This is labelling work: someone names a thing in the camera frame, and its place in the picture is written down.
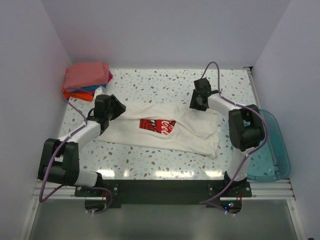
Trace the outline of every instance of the coca-cola logo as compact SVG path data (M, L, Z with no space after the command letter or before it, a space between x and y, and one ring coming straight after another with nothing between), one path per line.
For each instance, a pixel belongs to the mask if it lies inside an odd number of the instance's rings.
M168 135L174 129L175 124L176 121L170 120L141 119L139 127L159 134Z

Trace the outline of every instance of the folded cloth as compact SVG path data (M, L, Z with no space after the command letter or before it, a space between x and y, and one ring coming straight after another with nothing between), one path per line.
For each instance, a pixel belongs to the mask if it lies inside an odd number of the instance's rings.
M96 86L85 86L85 87L82 87L81 89L87 91L87 92L91 92L93 91L93 93L95 93L95 90L98 88L98 87L104 87L106 88L107 84L103 84L103 85L96 85ZM74 90L74 91L70 91L71 94L74 94L74 93L78 93L80 92L80 90Z
M63 95L66 99L73 97L75 99L81 99L88 102L91 102L94 99L94 94L95 94L94 92L92 94L86 93L86 92L75 92L75 93L69 93L67 91L63 92Z
M125 105L126 111L110 121L98 141L216 157L219 143L216 111L143 102Z
M113 78L114 76L113 76L113 74L109 71L109 78L108 78L108 83L111 81L111 79ZM87 92L91 92L91 93L95 93L95 90L98 88L98 87L100 87L100 86L102 86L102 87L104 87L104 88L106 88L106 84L102 84L102 85L95 85L95 86L85 86L85 87L82 87L81 89L83 89L83 90L85 90L85 91L87 91ZM71 94L73 94L73 93L78 93L78 92L80 92L80 90L74 90L74 91L69 91Z
M81 89L89 86L107 84L109 64L98 62L80 62L68 67L65 71L64 89Z

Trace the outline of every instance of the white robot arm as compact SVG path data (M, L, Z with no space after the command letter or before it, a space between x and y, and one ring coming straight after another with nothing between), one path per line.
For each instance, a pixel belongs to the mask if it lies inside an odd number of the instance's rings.
M262 121L252 111L235 106L223 99L217 90L212 91L206 78L194 81L194 86L190 108L200 111L205 111L208 108L213 109L229 120L229 136L234 148L232 160L225 175L231 179L237 173L247 154L257 148L265 138ZM252 104L246 107L259 112L256 105ZM249 164L248 160L244 162L234 178L234 182L246 179Z
M101 135L109 126L109 121L116 119L125 110L126 106L121 104L114 95L98 95L94 108L90 110L82 125L66 136L59 139L49 138L44 142L38 179L72 187L100 187L102 185L100 173L79 168L79 150ZM52 159L60 156L63 156L62 162Z

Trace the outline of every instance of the translucent blue bin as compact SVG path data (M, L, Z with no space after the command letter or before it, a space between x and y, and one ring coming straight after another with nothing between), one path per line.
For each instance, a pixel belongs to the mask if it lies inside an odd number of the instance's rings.
M251 156L247 177L260 182L287 179L291 164L278 122L270 112L259 111L268 124L270 136L267 144Z

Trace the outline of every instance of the terrazzo table surface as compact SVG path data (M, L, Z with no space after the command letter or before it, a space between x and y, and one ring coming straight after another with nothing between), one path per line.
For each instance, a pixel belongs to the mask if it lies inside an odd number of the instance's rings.
M121 103L190 104L194 80L202 69L111 69L113 79L106 93L114 94ZM217 71L208 70L206 77L212 89L217 89ZM241 104L255 104L254 94L246 70L221 70L222 94ZM84 115L94 107L94 102L70 98L70 102ZM82 117L67 106L59 136L73 131L83 122ZM228 169L232 157L228 120L219 115L220 142L216 158L199 154L130 146L97 141L88 143L79 152L80 168L100 172L104 179L159 180L194 179L220 180ZM262 158L253 159L254 168L266 168Z

